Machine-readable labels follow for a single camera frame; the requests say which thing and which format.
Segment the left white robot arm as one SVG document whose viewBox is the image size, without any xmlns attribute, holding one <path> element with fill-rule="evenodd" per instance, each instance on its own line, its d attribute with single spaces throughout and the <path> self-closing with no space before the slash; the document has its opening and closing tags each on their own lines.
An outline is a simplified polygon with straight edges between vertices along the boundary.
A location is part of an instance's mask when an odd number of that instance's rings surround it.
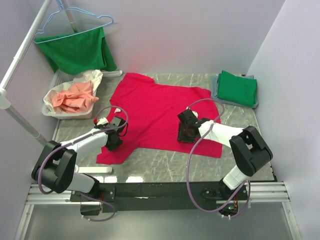
<svg viewBox="0 0 320 240">
<path fill-rule="evenodd" d="M 119 134 L 127 124 L 127 120 L 115 116 L 111 122 L 98 124 L 69 141 L 49 141 L 31 173 L 39 190 L 45 195 L 66 190 L 81 192 L 88 201 L 96 200 L 101 195 L 100 182 L 90 175 L 76 172 L 76 161 L 97 148 L 116 149 L 122 144 Z"/>
</svg>

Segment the red t-shirt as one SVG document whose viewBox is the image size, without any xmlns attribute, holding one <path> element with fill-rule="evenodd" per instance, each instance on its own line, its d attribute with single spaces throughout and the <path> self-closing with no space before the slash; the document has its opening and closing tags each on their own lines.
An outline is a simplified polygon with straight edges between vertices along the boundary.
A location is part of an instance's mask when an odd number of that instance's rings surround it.
<svg viewBox="0 0 320 240">
<path fill-rule="evenodd" d="M 128 119 L 128 130 L 117 149 L 102 147 L 96 163 L 122 164 L 137 148 L 189 153 L 193 144 L 178 141 L 178 114 L 191 107 L 200 119 L 214 120 L 219 111 L 210 96 L 208 89 L 163 85 L 142 74 L 126 73 L 109 100 L 122 111 L 112 108 L 107 119 Z"/>
</svg>

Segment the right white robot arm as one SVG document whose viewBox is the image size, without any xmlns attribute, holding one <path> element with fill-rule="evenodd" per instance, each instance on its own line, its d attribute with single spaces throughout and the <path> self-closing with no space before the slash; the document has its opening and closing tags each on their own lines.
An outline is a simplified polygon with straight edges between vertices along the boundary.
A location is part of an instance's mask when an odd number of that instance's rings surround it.
<svg viewBox="0 0 320 240">
<path fill-rule="evenodd" d="M 218 123 L 217 119 L 198 119 L 189 108 L 177 115 L 179 119 L 177 140 L 193 143 L 189 157 L 202 140 L 209 140 L 231 149 L 235 166 L 222 179 L 219 187 L 222 198 L 230 200 L 237 194 L 237 187 L 270 162 L 273 153 L 254 127 L 232 127 Z"/>
</svg>

